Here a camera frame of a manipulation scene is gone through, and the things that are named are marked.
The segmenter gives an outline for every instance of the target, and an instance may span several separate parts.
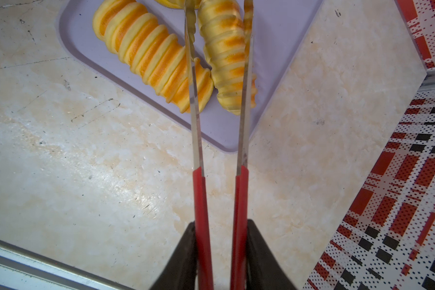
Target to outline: red tongs handle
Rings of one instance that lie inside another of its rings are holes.
[[[210,229],[206,202],[206,181],[201,167],[193,171],[193,195],[195,203],[195,234],[198,247],[198,289],[213,290],[211,265]]]
[[[246,276],[248,169],[235,177],[234,230],[232,233],[231,290],[243,290]]]

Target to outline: tray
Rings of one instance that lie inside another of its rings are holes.
[[[184,11],[169,9],[154,0],[138,0],[149,12],[175,33],[184,45]],[[190,114],[179,112],[172,103],[166,103],[139,76],[130,72],[117,55],[108,51],[92,30],[92,17],[102,0],[69,0],[61,8],[56,20],[58,39],[63,48],[77,61],[111,80],[123,90],[190,130]],[[238,0],[243,8],[243,0]],[[256,108],[251,110],[252,134],[265,112],[274,92],[290,66],[306,35],[322,0],[255,0],[253,33],[254,69],[256,73]],[[195,49],[203,61],[204,40],[195,34]],[[202,136],[209,144],[225,153],[234,153],[238,147],[239,117],[221,107],[215,89],[208,105],[200,114]]]

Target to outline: countertop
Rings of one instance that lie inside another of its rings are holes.
[[[64,52],[63,3],[0,1],[0,239],[147,289],[193,220],[191,135]],[[250,141],[249,217],[297,287],[425,75],[393,0],[325,0]],[[237,156],[203,147],[228,289]]]

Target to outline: beige marble surface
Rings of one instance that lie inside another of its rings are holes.
[[[193,220],[191,135],[68,57],[62,3],[0,0],[0,239],[147,289]],[[393,0],[325,0],[250,142],[249,216],[297,287],[424,76]],[[236,155],[204,147],[222,290]]]

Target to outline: yellow food item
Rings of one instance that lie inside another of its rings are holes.
[[[95,35],[131,72],[142,77],[157,95],[177,105],[181,113],[190,111],[185,49],[169,34],[166,26],[135,0],[105,0],[94,14]],[[208,103],[214,89],[211,72],[195,58],[198,107]]]
[[[203,36],[204,55],[211,65],[211,77],[219,90],[221,106],[236,115],[242,105],[245,67],[244,23],[235,0],[202,0],[198,9],[198,27]],[[251,86],[251,107],[256,107],[256,75]]]
[[[156,2],[167,8],[183,9],[185,0],[156,0]],[[200,2],[201,0],[195,0],[195,9],[198,9]]]

